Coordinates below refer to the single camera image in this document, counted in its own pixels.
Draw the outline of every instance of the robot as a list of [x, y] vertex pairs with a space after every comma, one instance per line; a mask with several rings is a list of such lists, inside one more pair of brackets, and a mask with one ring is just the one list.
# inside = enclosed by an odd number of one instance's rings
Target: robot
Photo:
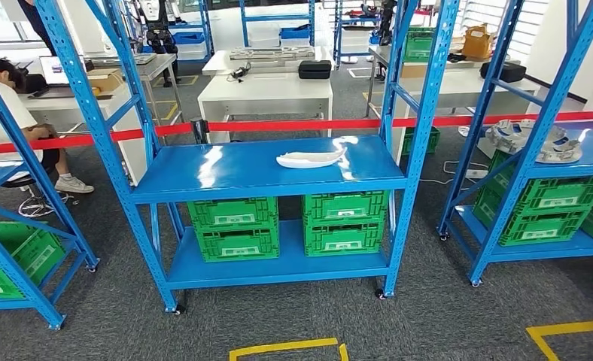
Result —
[[[179, 8], [177, 7], [176, 0], [138, 0], [135, 2], [138, 9], [139, 18], [142, 24], [146, 25], [146, 42], [152, 47], [153, 51], [157, 54], [176, 54], [178, 52], [175, 39], [172, 37], [168, 27], [168, 11], [166, 5], [172, 9], [172, 13], [175, 16], [174, 23], [185, 24], [186, 22], [181, 19], [179, 14]], [[175, 73], [175, 79], [177, 82], [178, 63], [175, 60], [172, 63], [172, 71]], [[170, 81], [170, 74], [168, 70], [163, 71], [163, 86], [171, 87], [172, 82]]]

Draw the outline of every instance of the white window blind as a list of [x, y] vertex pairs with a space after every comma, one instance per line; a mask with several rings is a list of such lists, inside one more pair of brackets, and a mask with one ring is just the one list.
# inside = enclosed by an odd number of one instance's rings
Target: white window blind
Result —
[[[459, 14], [459, 23], [462, 28], [487, 23], [487, 30], [496, 32], [506, 5], [507, 0], [461, 0], [460, 7], [463, 10]], [[512, 58], [521, 63], [527, 61], [547, 6], [549, 0], [525, 0], [509, 45], [508, 54]]]

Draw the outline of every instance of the red barrier tape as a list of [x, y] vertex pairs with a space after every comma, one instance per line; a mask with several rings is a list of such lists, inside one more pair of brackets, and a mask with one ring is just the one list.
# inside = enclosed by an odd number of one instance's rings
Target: red barrier tape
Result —
[[[485, 124], [495, 124], [503, 119], [520, 120], [536, 119], [538, 114], [508, 114], [493, 115], [485, 118]], [[451, 116], [435, 117], [433, 125], [444, 126], [468, 126], [472, 117]], [[556, 117], [558, 122], [593, 120], [593, 111], [580, 111], [560, 113]], [[216, 123], [209, 122], [208, 128], [212, 132], [277, 132], [277, 131], [299, 131], [299, 130], [322, 130], [322, 129], [369, 129], [378, 128], [378, 119], [347, 119], [347, 120], [255, 120], [245, 122]], [[394, 120], [395, 127], [414, 126], [416, 118], [397, 118]], [[167, 136], [192, 132], [189, 123], [175, 124], [174, 126], [158, 126], [157, 134]], [[123, 130], [111, 132], [113, 141], [128, 141], [131, 139], [143, 138], [141, 129]], [[33, 149], [56, 149], [68, 147], [86, 147], [93, 145], [93, 137], [90, 135], [70, 135], [66, 138], [44, 139], [32, 141]], [[15, 147], [11, 143], [0, 144], [0, 153], [14, 152]]]

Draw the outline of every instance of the stool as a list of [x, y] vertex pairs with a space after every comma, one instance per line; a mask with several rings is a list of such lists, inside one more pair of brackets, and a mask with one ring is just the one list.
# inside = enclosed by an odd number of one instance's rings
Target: stool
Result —
[[[52, 173], [55, 168], [44, 169], [47, 174]], [[28, 197], [20, 206], [17, 208], [17, 213], [21, 216], [28, 218], [42, 217], [47, 214], [53, 213], [53, 207], [50, 205], [44, 194], [37, 187], [35, 179], [30, 175], [17, 178], [16, 180], [10, 180], [2, 184], [4, 188], [20, 188], [22, 191], [29, 191], [30, 197]], [[56, 191], [62, 202], [66, 203], [69, 199], [73, 199], [73, 205], [79, 203], [75, 198], [68, 193]]]

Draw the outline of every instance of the black hair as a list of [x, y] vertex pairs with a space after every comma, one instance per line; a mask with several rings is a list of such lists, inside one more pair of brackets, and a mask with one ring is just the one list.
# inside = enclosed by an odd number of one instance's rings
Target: black hair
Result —
[[23, 89], [24, 75], [13, 63], [6, 59], [0, 59], [0, 73], [3, 71], [8, 71], [8, 80], [13, 81], [17, 89]]

